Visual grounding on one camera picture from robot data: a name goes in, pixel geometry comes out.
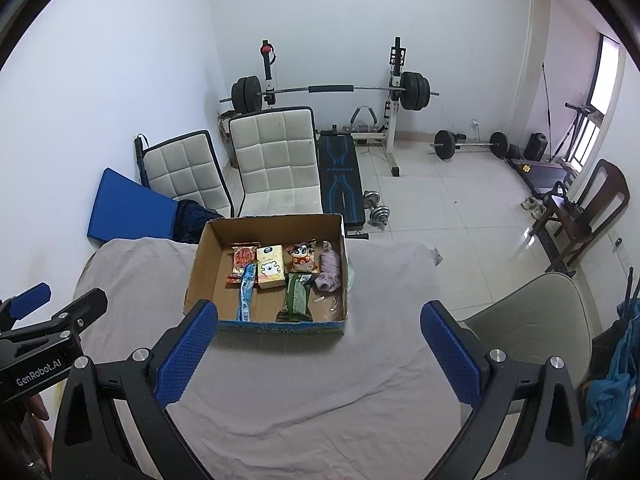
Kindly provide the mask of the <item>person left hand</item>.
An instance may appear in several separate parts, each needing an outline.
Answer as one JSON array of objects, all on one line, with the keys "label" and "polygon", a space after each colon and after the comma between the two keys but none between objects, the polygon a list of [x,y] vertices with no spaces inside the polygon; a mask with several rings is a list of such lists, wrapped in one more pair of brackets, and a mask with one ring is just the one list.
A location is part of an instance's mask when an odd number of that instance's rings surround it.
[{"label": "person left hand", "polygon": [[39,448],[39,452],[49,470],[52,470],[53,458],[53,440],[47,430],[46,422],[49,419],[49,413],[43,403],[40,394],[36,394],[29,398],[26,402],[29,414],[29,423],[34,432],[35,442]]}]

